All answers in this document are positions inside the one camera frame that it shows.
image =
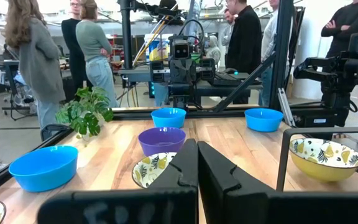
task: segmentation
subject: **long hair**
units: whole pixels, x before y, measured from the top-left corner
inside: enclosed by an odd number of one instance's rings
[[[97,19],[98,5],[94,0],[81,0],[81,19]]]
[[[37,0],[8,0],[8,3],[4,35],[7,45],[18,48],[20,44],[31,41],[29,27],[31,17],[39,19],[45,26],[46,22]]]

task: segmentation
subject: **desk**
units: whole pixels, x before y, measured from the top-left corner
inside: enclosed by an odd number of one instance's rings
[[[60,192],[139,188],[132,180],[132,168],[144,156],[137,137],[153,126],[151,120],[113,121],[105,124],[87,147],[72,133],[60,144],[79,149],[77,174],[63,187],[37,194],[23,191],[14,179],[7,181],[0,187],[0,201],[7,206],[6,223],[35,223],[40,205]],[[282,134],[287,128],[282,123],[275,133],[258,133],[246,128],[244,118],[210,118],[187,119],[183,130],[188,138],[206,141],[241,169],[275,188]],[[285,190],[358,191],[358,174],[343,182],[325,184],[304,175],[288,159]],[[205,223],[203,212],[200,223]]]

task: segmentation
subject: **black camera rig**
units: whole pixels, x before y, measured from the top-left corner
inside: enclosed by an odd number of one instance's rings
[[[294,78],[321,82],[321,102],[291,106],[298,127],[344,126],[349,110],[357,112],[351,92],[358,84],[358,34],[353,34],[347,52],[332,58],[307,58],[296,67]]]

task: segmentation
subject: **gray sweater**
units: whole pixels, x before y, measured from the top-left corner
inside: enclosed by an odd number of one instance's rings
[[[109,54],[112,54],[109,40],[102,27],[97,23],[91,21],[79,22],[76,27],[76,36],[86,61],[102,56],[101,49],[105,49]]]
[[[29,27],[31,41],[21,44],[18,49],[9,49],[20,60],[20,73],[37,100],[48,103],[65,100],[59,49],[41,21],[33,17]]]

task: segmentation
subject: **potted plant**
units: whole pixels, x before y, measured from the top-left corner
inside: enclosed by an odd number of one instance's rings
[[[77,138],[97,136],[104,122],[112,121],[114,113],[109,108],[109,98],[106,91],[99,87],[78,89],[75,94],[80,100],[71,100],[64,104],[56,114],[60,124],[66,124],[79,135]]]

